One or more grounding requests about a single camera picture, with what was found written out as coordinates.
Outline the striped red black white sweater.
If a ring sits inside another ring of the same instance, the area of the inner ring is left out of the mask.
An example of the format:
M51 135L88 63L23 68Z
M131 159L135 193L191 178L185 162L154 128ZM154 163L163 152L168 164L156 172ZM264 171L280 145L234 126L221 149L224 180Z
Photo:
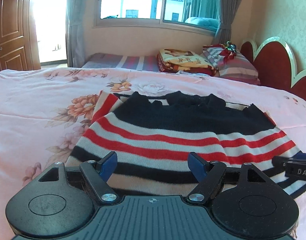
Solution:
M112 151L118 164L108 184L120 195L187 195L197 184L187 163L190 152L229 167L252 163L294 198L306 191L306 181L272 165L273 157L300 150L270 116L212 94L101 92L90 127L66 163L99 161Z

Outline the pink floral bed sheet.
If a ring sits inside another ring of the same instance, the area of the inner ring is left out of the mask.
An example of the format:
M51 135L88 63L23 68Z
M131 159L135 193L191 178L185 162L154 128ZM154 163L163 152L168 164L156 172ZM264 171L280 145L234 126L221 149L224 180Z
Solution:
M128 87L157 96L181 91L254 103L306 152L306 102L283 90L218 77L128 69L49 68L0 72L0 239L14 236L7 202L39 171L66 161L100 91Z

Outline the striped pink pillow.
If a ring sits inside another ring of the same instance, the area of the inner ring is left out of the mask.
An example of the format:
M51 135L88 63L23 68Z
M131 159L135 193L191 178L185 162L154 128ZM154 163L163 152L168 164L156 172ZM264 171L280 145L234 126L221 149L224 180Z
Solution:
M251 85L259 85L258 71L238 50L234 59L223 62L223 56L219 55L221 48L203 49L203 55L216 69L218 77L240 81Z

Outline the red scalloped headboard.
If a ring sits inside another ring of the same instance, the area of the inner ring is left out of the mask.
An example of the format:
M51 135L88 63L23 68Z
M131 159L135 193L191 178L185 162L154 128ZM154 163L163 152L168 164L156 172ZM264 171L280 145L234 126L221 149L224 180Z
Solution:
M306 101L306 69L297 69L295 54L285 40L274 36L258 46L245 39L240 52L257 69L261 85L285 90Z

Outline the folded yellow red blanket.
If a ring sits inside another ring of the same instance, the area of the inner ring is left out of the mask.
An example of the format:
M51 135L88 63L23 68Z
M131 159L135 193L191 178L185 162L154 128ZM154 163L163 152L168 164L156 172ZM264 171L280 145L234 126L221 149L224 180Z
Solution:
M160 49L156 58L160 72L177 73L182 71L209 76L216 74L216 69L206 58L190 50Z

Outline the striped purple mattress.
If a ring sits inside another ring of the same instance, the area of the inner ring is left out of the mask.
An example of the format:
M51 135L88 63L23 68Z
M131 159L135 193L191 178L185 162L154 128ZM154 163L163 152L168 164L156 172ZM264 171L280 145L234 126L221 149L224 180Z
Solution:
M105 53L92 55L82 68L123 68L159 72L155 56L123 56Z

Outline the red patterned cloth bundle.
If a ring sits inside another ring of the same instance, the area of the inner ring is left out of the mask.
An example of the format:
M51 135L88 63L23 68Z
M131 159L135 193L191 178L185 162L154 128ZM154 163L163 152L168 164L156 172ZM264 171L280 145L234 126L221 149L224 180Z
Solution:
M230 41L227 41L225 43L213 44L209 46L203 46L203 49L209 49L209 48L221 48L222 51L219 53L219 55L223 56L224 63L227 63L229 60L234 59L237 54L236 45L231 43Z

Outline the brown wooden door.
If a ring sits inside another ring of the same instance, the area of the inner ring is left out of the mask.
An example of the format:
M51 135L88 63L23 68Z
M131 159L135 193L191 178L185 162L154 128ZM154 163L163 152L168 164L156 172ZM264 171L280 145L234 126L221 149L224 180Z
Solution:
M40 68L31 0L0 0L0 71Z

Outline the sliding glass window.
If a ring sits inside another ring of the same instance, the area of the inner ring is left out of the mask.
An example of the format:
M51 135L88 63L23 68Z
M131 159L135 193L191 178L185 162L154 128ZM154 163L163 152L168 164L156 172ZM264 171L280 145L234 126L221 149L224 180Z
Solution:
M99 26L175 25L216 32L216 0L98 0Z

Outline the grey left curtain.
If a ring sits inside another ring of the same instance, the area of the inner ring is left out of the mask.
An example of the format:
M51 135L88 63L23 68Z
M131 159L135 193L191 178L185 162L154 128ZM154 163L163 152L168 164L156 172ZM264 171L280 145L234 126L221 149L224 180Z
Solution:
M80 68L85 62L84 13L86 0L66 2L66 53L69 67Z

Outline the grey curtain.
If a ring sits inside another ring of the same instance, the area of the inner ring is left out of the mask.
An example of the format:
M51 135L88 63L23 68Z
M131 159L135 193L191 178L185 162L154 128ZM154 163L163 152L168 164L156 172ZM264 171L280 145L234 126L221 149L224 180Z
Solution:
M69 67L80 68L85 62L84 13L86 0L66 2L66 53Z
M242 0L216 0L218 28L212 44L225 43L231 38L231 25Z

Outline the grey right curtain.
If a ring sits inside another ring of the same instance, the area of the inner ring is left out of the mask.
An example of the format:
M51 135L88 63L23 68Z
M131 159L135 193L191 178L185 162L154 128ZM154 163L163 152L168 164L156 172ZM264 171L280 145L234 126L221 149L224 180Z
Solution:
M225 43L231 38L231 25L242 0L216 0L218 28L212 44Z

